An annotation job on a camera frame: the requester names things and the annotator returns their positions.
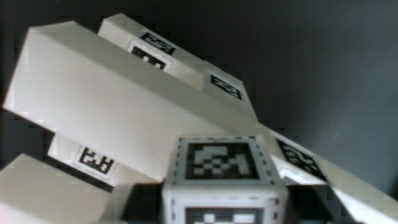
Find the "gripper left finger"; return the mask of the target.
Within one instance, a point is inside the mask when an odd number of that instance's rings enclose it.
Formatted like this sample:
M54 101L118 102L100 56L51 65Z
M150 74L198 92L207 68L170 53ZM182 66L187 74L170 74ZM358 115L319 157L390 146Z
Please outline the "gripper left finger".
M161 224L159 183L134 183L116 186L104 210L104 224Z

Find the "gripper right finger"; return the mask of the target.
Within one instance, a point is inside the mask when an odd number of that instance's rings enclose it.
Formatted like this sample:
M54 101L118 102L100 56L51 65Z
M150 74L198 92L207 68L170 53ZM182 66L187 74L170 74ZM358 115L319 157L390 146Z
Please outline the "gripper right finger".
M363 224L329 185L290 185L287 224Z

